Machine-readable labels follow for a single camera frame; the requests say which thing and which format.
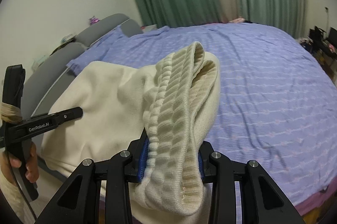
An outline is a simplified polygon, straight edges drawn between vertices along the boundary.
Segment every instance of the blue gripper pad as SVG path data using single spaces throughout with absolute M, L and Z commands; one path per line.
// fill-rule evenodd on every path
M 137 173 L 138 181 L 141 181 L 143 179 L 143 177 L 144 177 L 144 172 L 145 172 L 145 168 L 146 168 L 146 162 L 147 162 L 147 158 L 148 158 L 148 153 L 149 153 L 149 139 L 146 138 L 146 140 L 144 142 L 144 146 L 143 146 L 142 152 L 141 152 L 140 157 L 139 157 L 139 165 L 138 165 L 138 173 Z M 198 153 L 198 161 L 199 161 L 200 176 L 201 176 L 201 179 L 203 180 L 203 177 L 204 177 L 204 174 L 203 174 L 203 162 L 201 160 L 200 153 Z

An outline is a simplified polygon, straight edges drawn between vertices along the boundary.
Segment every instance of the bed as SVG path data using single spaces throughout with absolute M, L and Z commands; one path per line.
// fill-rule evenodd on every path
M 337 190 L 337 89 L 308 52 L 274 27 L 209 24 L 142 33 L 127 16 L 112 15 L 51 55 L 27 80 L 22 115 L 48 112 L 91 61 L 139 68 L 193 41 L 221 63 L 220 107 L 206 140 L 232 160 L 259 161 L 301 215 L 320 207 Z M 33 140 L 39 151 L 42 136 Z

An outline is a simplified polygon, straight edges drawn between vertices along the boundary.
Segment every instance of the triangular cutout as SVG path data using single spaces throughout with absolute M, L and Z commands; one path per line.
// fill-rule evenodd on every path
M 275 208 L 282 207 L 284 202 L 279 197 L 279 195 L 275 192 L 275 190 L 270 186 L 268 181 L 263 176 L 258 178 L 258 182 L 260 183 L 260 188 L 262 192 L 263 205 L 266 210 L 271 210 Z
M 81 184 L 82 184 L 82 176 L 78 175 L 73 180 L 73 182 L 68 186 L 67 190 L 65 190 L 60 199 L 57 201 L 57 205 L 72 210 L 76 209 Z

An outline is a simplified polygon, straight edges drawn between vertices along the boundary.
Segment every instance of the white garment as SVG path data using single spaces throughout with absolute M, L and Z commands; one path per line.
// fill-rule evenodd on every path
M 69 176 L 85 158 L 127 149 L 145 127 L 149 155 L 142 182 L 130 185 L 133 215 L 143 224 L 207 223 L 198 149 L 218 110 L 218 74 L 218 59 L 197 42 L 140 69 L 92 62 L 50 111 L 80 106 L 83 117 L 44 134 L 41 154 Z

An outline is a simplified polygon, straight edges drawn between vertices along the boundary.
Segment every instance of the human hand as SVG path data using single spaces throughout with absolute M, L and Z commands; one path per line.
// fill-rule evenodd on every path
M 14 178 L 11 174 L 11 169 L 9 168 L 6 152 L 2 152 L 0 154 L 0 167 L 4 177 L 13 185 L 15 185 Z M 21 161 L 9 154 L 9 161 L 13 168 L 19 168 L 21 166 Z M 26 178 L 29 182 L 34 183 L 39 178 L 39 169 L 37 166 L 37 154 L 36 154 L 36 146 L 32 142 L 30 147 L 30 158 L 26 162 Z

